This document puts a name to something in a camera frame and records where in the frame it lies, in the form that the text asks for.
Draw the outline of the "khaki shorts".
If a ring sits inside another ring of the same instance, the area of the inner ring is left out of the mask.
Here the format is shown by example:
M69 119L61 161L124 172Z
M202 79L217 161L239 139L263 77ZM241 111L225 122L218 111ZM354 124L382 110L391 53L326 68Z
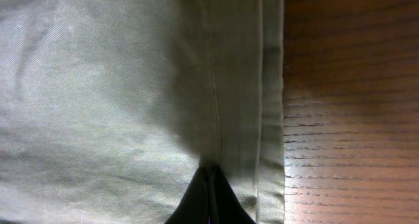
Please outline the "khaki shorts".
M1 0L1 222L165 223L220 167L285 220L284 0Z

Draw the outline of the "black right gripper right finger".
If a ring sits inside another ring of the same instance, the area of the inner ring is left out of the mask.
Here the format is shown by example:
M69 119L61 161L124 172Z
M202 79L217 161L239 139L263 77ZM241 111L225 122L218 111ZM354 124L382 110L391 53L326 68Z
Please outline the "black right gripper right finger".
M255 224L242 208L234 191L218 166L211 171L211 208L209 222L216 224Z

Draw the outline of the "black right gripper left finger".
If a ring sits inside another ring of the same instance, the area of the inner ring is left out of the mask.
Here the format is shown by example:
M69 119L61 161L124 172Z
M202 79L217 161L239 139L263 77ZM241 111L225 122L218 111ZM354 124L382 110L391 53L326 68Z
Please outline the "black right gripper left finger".
M209 196L207 171L198 168L181 202L165 224L208 224Z

